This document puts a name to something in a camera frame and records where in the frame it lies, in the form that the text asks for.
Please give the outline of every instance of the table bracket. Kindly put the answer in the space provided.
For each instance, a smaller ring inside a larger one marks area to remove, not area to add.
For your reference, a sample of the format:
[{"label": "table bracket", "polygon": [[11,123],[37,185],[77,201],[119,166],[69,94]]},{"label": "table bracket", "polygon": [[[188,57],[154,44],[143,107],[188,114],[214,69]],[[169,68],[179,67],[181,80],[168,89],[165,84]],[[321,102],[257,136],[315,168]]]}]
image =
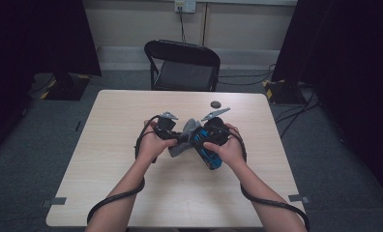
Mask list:
[{"label": "table bracket", "polygon": [[310,200],[309,200],[308,196],[302,196],[300,194],[288,195],[288,199],[290,200],[290,202],[301,201],[301,202],[303,202],[303,204],[310,203]]},{"label": "table bracket", "polygon": [[44,200],[42,202],[42,207],[49,208],[52,205],[65,205],[66,197],[53,197],[50,200]]}]

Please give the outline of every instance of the wooden table top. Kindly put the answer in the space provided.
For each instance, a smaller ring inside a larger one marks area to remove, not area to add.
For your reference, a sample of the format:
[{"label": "wooden table top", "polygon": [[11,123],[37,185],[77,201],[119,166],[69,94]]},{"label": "wooden table top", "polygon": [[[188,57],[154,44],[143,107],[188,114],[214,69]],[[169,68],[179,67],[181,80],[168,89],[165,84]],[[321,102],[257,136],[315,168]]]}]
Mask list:
[{"label": "wooden table top", "polygon": [[[103,200],[134,162],[134,145],[144,120],[170,111],[182,131],[190,118],[216,110],[212,101],[231,109],[220,117],[239,128],[249,167],[287,202],[298,194],[280,137],[264,95],[165,91],[100,91],[56,197],[49,226],[86,226],[91,208]],[[176,158],[165,150],[145,176],[129,221],[132,227],[258,227],[254,208],[239,181],[223,164],[209,170],[195,149]],[[291,205],[304,210],[301,202]]]}]

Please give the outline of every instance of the forearm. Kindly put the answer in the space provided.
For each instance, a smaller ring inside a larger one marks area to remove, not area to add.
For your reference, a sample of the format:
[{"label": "forearm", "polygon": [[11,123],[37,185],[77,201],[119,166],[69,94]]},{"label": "forearm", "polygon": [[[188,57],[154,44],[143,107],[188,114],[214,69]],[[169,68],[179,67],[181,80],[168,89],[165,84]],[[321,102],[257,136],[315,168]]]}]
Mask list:
[{"label": "forearm", "polygon": [[[285,200],[269,188],[258,176],[244,163],[236,163],[230,166],[244,189],[252,196],[267,200],[286,203]],[[297,214],[255,202],[251,202],[257,212],[264,228],[272,231],[306,231],[306,228]]]},{"label": "forearm", "polygon": [[[136,189],[140,185],[150,163],[149,160],[137,159],[108,196]],[[136,195],[133,195],[102,206],[95,212],[86,231],[125,231],[131,217],[135,198]]]}]

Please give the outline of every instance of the beige wall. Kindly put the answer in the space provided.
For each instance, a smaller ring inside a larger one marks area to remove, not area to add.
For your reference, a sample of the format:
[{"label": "beige wall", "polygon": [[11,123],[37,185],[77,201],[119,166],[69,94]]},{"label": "beige wall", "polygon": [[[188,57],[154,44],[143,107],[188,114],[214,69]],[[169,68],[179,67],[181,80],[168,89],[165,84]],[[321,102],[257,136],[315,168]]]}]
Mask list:
[{"label": "beige wall", "polygon": [[[155,39],[182,40],[180,16],[174,13],[172,1],[84,4],[97,46],[144,46]],[[195,14],[183,14],[186,41],[202,44],[204,40],[212,48],[280,50],[293,12],[294,6],[286,5],[197,2]]]}]

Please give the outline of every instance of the gray carpet floor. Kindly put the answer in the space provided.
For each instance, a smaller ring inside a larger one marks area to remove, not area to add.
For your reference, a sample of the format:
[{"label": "gray carpet floor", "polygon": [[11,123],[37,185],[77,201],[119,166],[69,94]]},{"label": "gray carpet floor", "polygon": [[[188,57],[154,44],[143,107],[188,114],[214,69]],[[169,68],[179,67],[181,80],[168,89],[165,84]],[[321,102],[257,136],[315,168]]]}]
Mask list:
[{"label": "gray carpet floor", "polygon": [[[261,73],[266,71],[221,71],[250,76],[222,77],[218,92],[264,94],[260,83],[229,85],[258,82],[262,76],[255,75]],[[37,75],[33,89],[49,78],[50,74]],[[32,94],[27,114],[0,146],[0,231],[82,231],[48,227],[43,202],[55,196],[99,91],[149,88],[148,71],[104,71],[103,77],[92,78],[80,101],[43,101],[42,91]],[[303,90],[306,98],[311,92]],[[313,97],[310,105],[315,103]],[[293,105],[270,107],[276,119],[300,110]],[[279,132],[289,121],[277,124]],[[383,190],[341,143],[337,125],[323,107],[301,114],[282,144],[299,192],[310,200],[305,208],[311,231],[383,231]]]}]

